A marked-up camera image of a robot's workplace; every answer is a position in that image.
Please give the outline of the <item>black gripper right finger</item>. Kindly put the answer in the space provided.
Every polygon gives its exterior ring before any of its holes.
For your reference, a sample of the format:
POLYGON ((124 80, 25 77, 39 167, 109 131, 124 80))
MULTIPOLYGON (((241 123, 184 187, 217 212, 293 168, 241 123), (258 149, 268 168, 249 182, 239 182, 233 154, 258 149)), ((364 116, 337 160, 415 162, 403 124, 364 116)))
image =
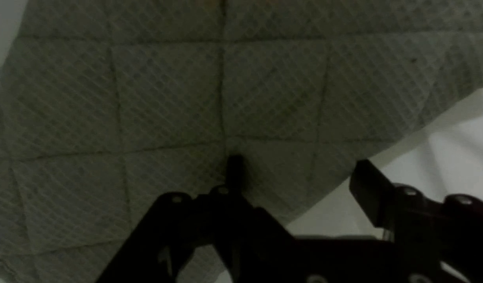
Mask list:
POLYGON ((483 283, 483 200, 452 193, 442 201, 390 181, 368 159, 357 160, 349 192, 368 220, 389 233, 397 255, 397 283, 483 283))

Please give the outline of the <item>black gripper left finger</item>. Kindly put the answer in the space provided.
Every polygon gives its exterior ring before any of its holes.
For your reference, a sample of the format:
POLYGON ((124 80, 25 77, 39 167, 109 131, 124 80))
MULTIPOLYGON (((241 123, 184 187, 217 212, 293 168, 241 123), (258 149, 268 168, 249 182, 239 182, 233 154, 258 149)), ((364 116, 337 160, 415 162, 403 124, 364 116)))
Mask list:
POLYGON ((227 176, 208 193, 161 195, 95 283, 178 283, 200 247, 213 247, 233 283, 299 280, 296 239, 244 197, 246 160, 227 159, 227 176))

